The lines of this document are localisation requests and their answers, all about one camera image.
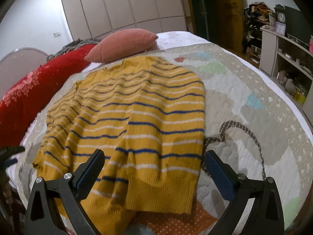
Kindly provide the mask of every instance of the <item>pillow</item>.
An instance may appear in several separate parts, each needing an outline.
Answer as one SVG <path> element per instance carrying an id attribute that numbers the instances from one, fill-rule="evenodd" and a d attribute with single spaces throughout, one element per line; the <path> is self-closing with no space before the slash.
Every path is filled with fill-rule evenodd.
<path id="1" fill-rule="evenodd" d="M 150 48 L 158 36 L 145 29 L 125 29 L 110 34 L 85 57 L 88 62 L 112 62 Z"/>
<path id="2" fill-rule="evenodd" d="M 0 148 L 18 146 L 27 128 L 74 73 L 89 62 L 84 57 L 94 47 L 85 45 L 56 57 L 17 82 L 0 101 Z"/>

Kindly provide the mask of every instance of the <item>metal screw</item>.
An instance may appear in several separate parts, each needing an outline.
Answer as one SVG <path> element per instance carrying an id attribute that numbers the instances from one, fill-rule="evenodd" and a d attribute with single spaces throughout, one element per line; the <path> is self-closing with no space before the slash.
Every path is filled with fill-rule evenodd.
<path id="1" fill-rule="evenodd" d="M 238 178 L 239 178 L 240 180 L 245 180 L 245 179 L 247 178 L 247 176 L 246 176 L 245 174 L 239 173 L 239 174 L 238 174 Z"/>
<path id="2" fill-rule="evenodd" d="M 71 173 L 66 173 L 65 175 L 64 175 L 64 178 L 65 179 L 70 179 L 72 177 L 72 174 Z"/>
<path id="3" fill-rule="evenodd" d="M 270 182 L 270 183 L 274 183 L 275 182 L 275 180 L 272 177 L 268 177 L 267 181 Z"/>
<path id="4" fill-rule="evenodd" d="M 40 183 L 42 181 L 42 177 L 36 178 L 36 183 Z"/>

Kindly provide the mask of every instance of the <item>bed headboard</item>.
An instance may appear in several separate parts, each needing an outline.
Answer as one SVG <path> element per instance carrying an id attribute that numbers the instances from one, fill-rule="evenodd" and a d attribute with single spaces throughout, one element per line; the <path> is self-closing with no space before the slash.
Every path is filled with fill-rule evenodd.
<path id="1" fill-rule="evenodd" d="M 20 48 L 0 61 L 0 99 L 21 78 L 46 63 L 48 55 L 36 48 Z"/>

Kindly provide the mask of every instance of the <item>white sheet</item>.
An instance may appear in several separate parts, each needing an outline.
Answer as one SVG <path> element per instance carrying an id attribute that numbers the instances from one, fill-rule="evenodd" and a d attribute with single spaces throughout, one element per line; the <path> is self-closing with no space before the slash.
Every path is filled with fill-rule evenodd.
<path id="1" fill-rule="evenodd" d="M 205 39 L 202 39 L 192 33 L 189 32 L 181 32 L 181 31 L 176 31 L 176 32 L 167 32 L 167 33 L 159 33 L 158 39 L 156 40 L 156 45 L 152 46 L 149 51 L 152 50 L 163 50 L 163 49 L 168 49 L 168 48 L 177 48 L 177 47 L 184 47 L 184 46 L 189 46 L 189 45 L 195 45 L 195 44 L 203 44 L 203 43 L 211 43 Z M 226 53 L 229 53 L 236 58 L 238 58 L 244 65 L 255 71 L 261 78 L 262 80 L 267 84 L 268 87 L 270 87 L 279 97 L 281 97 L 287 105 L 290 107 L 290 109 L 293 111 L 295 116 L 298 118 L 301 126 L 303 127 L 304 131 L 308 135 L 311 143 L 313 144 L 313 135 L 312 132 L 304 119 L 303 115 L 301 112 L 297 109 L 295 104 L 289 99 L 289 97 L 286 96 L 286 94 L 273 82 L 271 81 L 263 72 L 255 68 L 253 65 L 248 63 L 247 61 L 243 60 L 242 58 L 234 55 L 233 53 L 223 49 Z M 92 62 L 88 67 L 86 67 L 83 72 L 86 71 L 91 71 L 97 67 L 99 67 L 101 63 L 95 63 Z M 29 134 L 32 132 L 33 128 L 35 127 L 35 124 L 37 122 L 37 118 L 34 120 L 34 122 L 31 124 L 31 126 L 28 128 L 27 133 L 24 136 L 24 139 L 21 142 L 21 146 L 24 146 Z M 18 158 L 20 154 L 15 155 L 13 158 Z M 10 166 L 7 169 L 7 174 L 10 178 L 10 184 L 11 186 L 15 187 L 15 165 Z"/>

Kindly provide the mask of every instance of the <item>yellow container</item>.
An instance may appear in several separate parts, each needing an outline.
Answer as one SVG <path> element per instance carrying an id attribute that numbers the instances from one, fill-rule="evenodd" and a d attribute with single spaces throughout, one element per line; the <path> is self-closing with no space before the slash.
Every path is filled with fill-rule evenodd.
<path id="1" fill-rule="evenodd" d="M 294 100 L 296 102 L 301 103 L 302 105 L 304 104 L 304 102 L 306 101 L 306 97 L 304 96 L 304 94 L 301 92 L 301 90 L 298 89 L 298 91 L 296 92 L 295 96 L 294 96 Z"/>

